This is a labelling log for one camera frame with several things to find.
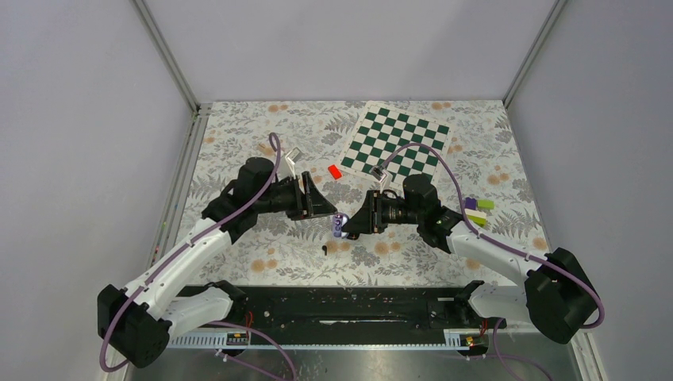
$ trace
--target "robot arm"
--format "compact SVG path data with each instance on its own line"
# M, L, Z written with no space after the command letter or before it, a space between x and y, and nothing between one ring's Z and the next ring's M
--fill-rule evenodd
M404 198L369 190L362 208L341 230L350 237L383 233L389 224L414 224L423 241L446 253L472 258L504 275L516 286L494 287L473 282L463 290L471 309L481 318L508 318L533 323L546 337L566 344L597 309L588 293L545 266L513 256L504 248L479 238L463 215L440 204L436 188L425 175L408 176ZM562 248L544 254L499 240L570 272L593 289L572 253Z
M271 176L274 167L271 161L248 159L238 178L208 204L202 219L169 253L121 290L112 285L103 289L98 295L98 335L105 337L121 306L142 290L121 315L110 338L116 350L142 368L163 352L172 337L240 313L245 295L228 283L173 300L209 260L226 251L257 223L258 214L285 212L288 218L297 221L336 213L337 208L320 194L308 171L302 173L303 190L300 188L299 177L294 174L294 160L299 153L293 149L284 156L278 171L283 177L272 183L247 210L219 229L202 234L240 209Z

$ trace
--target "checkerboard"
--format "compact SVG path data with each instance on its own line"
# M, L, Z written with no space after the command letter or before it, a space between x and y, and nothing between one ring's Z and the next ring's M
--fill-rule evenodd
M452 134L453 129L446 123L382 103L368 102L340 155L340 169L373 179L369 171L397 148L417 142L441 153ZM437 158L427 149L408 148L388 164L387 169L393 175L391 185L402 189L404 178L418 173L425 173L432 179L437 163Z

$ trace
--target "red block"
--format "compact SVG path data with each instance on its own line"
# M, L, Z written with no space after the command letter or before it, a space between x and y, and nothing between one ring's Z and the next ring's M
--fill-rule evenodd
M329 171L329 173L332 174L332 177L335 180L338 180L338 179L341 178L341 171L339 171L339 168L337 168L336 165L330 165L329 167L327 167L327 170Z

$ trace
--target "floral pattern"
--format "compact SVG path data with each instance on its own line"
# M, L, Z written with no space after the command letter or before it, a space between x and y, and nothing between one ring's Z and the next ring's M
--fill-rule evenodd
M525 177L506 111L500 101L385 102L457 127L442 154L455 169L465 197L495 202L486 229L522 245L546 248L533 193ZM339 211L353 215L373 182L335 164L365 102L216 102L198 155L180 222L183 237L238 168L251 156L273 159L267 135L278 133L284 149L299 147L298 171L310 171L320 192ZM457 210L453 184L443 171L433 183L442 202ZM327 256L322 246L327 246ZM226 279L240 285L463 286L473 279L509 280L475 260L427 246L410 225L357 241L335 240L328 218L290 221L284 214L259 216L227 252L215 256L192 283Z

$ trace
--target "white wall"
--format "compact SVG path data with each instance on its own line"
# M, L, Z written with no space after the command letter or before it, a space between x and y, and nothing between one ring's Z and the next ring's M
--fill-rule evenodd
M504 98L553 0L148 0L201 102Z
M611 381L671 379L673 2L571 2L510 108L554 246L606 305Z
M127 1L2 2L0 42L0 379L91 380L189 111Z

